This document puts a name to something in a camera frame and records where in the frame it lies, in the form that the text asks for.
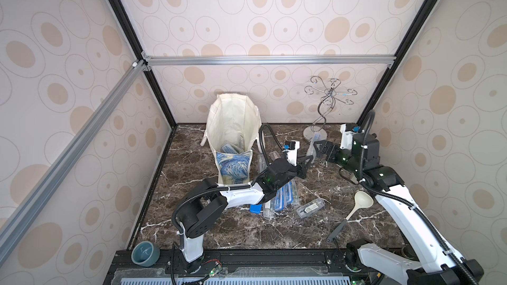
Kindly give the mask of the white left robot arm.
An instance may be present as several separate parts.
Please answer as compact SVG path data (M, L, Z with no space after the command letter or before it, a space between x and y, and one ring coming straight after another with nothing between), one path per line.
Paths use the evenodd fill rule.
M277 195L278 190L295 177L304 179L313 161L302 156L292 164L278 158L262 171L252 183L225 186L218 178L206 178L177 204L172 224L180 237L180 251L187 263L203 256L203 235L208 232L228 208L261 205Z

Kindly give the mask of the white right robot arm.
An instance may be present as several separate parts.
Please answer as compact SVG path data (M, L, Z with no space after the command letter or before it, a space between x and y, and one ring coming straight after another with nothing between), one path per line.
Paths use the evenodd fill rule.
M381 165L377 138L355 133L350 144L343 148L330 141L316 141L314 148L319 158L353 174L384 207L415 258L408 259L360 239L347 244L345 266L352 272L371 268L400 284L478 284L484 275L482 266L455 249L421 210L398 173Z

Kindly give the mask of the Starry Night canvas tote bag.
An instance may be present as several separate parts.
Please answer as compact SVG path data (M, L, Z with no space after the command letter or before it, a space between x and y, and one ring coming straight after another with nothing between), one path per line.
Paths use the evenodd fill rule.
M261 117L257 106L245 95L220 94L211 105L201 145L208 144L218 169L221 185L250 182L252 147L259 141ZM221 152L221 147L231 143L241 154Z

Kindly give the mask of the clear case blue compass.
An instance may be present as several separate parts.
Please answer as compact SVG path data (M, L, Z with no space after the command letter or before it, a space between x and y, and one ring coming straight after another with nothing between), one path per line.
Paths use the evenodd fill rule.
M285 208L285 192L282 187L277 191L277 194L273 200L273 209L275 212L280 212Z
M294 201L293 181L290 181L283 188L285 194L285 204L290 205Z

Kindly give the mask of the clear case with barcode label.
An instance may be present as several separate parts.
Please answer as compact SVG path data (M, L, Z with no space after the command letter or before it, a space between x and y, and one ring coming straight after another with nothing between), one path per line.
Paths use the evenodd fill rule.
M325 202L321 198L314 199L313 201L297 208L297 215L304 219L314 215L320 209L324 208Z

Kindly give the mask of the clear case blue compass front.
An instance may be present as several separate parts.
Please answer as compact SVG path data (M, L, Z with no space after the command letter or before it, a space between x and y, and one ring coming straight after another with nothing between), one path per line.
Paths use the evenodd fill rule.
M273 209L275 212L280 212L285 208L285 192L282 187L277 191L277 194L273 200Z

